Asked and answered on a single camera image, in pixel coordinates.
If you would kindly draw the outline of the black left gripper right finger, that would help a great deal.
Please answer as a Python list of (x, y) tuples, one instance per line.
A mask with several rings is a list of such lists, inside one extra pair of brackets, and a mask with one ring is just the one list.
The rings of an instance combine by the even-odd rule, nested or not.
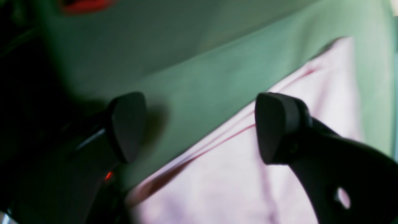
[(260, 93), (257, 142), (266, 165), (288, 165), (320, 224), (396, 224), (397, 163), (313, 118), (300, 99)]

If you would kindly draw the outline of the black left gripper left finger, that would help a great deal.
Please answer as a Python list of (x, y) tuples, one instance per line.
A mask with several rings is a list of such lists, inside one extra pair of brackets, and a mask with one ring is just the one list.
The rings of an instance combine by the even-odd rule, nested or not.
[(112, 171), (132, 163), (145, 133), (140, 92), (74, 123), (41, 149), (1, 167), (2, 224), (91, 224), (108, 220), (101, 193)]

